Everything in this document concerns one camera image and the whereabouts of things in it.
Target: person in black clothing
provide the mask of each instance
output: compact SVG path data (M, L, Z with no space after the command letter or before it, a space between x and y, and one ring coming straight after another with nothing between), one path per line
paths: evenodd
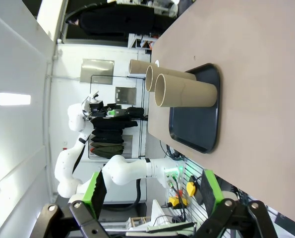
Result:
M67 21L88 35L126 36L129 33L161 35L175 19L157 15L151 7L112 2L85 8Z

